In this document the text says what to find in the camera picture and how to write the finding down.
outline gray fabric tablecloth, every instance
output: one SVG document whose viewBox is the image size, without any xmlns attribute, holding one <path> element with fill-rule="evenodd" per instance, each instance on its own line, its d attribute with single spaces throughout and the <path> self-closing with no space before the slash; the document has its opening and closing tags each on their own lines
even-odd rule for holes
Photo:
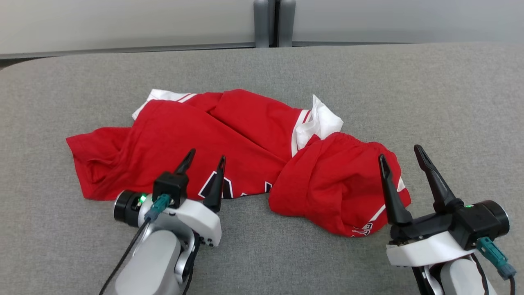
<svg viewBox="0 0 524 295">
<path fill-rule="evenodd" d="M 374 45 L 99 54 L 46 58 L 0 71 L 0 294 L 97 294 L 135 228 L 112 202 L 84 199 L 65 138 L 130 126 L 152 88 L 243 88 L 293 107 L 316 94 L 343 131 L 396 153 L 414 216 L 432 197 L 413 145 L 454 193 L 492 199 L 511 218 L 497 240 L 524 270 L 524 47 Z M 223 202 L 223 238 L 202 248 L 188 294 L 416 294 L 389 265 L 389 227 L 334 236 L 274 214 L 267 195 Z M 499 294 L 509 292 L 487 260 Z M 519 286 L 523 280 L 517 276 Z"/>
</svg>

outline red garment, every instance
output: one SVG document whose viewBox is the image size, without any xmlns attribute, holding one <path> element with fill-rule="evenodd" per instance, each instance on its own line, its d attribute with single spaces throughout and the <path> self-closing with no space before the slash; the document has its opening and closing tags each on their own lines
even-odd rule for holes
<svg viewBox="0 0 524 295">
<path fill-rule="evenodd" d="M 306 217 L 331 233 L 367 236 L 387 223 L 378 157 L 384 154 L 402 203 L 411 203 L 397 157 L 377 142 L 335 132 L 314 136 L 280 173 L 269 207 L 286 216 Z"/>
<path fill-rule="evenodd" d="M 307 114 L 244 90 L 204 93 L 184 103 L 152 100 L 131 128 L 100 128 L 67 143 L 85 198 L 114 200 L 124 189 L 151 193 L 154 180 L 174 171 L 192 148 L 188 197 L 204 198 L 225 155 L 223 197 L 233 198 L 269 191 Z"/>
</svg>

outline black cable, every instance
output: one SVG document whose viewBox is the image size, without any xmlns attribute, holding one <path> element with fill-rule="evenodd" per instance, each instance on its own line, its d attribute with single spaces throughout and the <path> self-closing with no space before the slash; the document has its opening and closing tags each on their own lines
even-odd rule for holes
<svg viewBox="0 0 524 295">
<path fill-rule="evenodd" d="M 486 279 L 486 274 L 484 273 L 484 270 L 482 269 L 481 263 L 478 261 L 475 254 L 471 254 L 471 258 L 473 258 L 473 261 L 477 264 L 478 273 L 481 274 L 482 286 L 484 287 L 484 295 L 489 295 L 488 280 Z"/>
<path fill-rule="evenodd" d="M 109 282 L 111 282 L 111 279 L 115 276 L 115 274 L 118 271 L 118 269 L 120 268 L 120 266 L 122 266 L 122 263 L 124 263 L 124 260 L 126 260 L 126 257 L 129 254 L 129 252 L 131 251 L 133 245 L 136 243 L 136 240 L 138 240 L 138 237 L 140 237 L 140 234 L 142 233 L 142 231 L 144 231 L 144 228 L 146 228 L 146 226 L 149 224 L 150 221 L 151 221 L 151 219 L 147 218 L 144 221 L 144 223 L 142 224 L 142 226 L 140 226 L 140 228 L 138 229 L 137 233 L 135 234 L 135 237 L 131 240 L 131 243 L 129 244 L 129 246 L 127 247 L 126 251 L 124 252 L 124 255 L 122 255 L 122 258 L 120 258 L 120 261 L 116 265 L 115 269 L 113 269 L 113 272 L 111 272 L 111 274 L 109 275 L 109 277 L 105 281 L 105 284 L 102 287 L 102 289 L 100 290 L 99 295 L 102 295 L 104 293 L 105 289 L 109 285 Z"/>
<path fill-rule="evenodd" d="M 509 295 L 515 295 L 517 292 L 517 286 L 515 286 L 515 277 L 509 277 Z"/>
</svg>

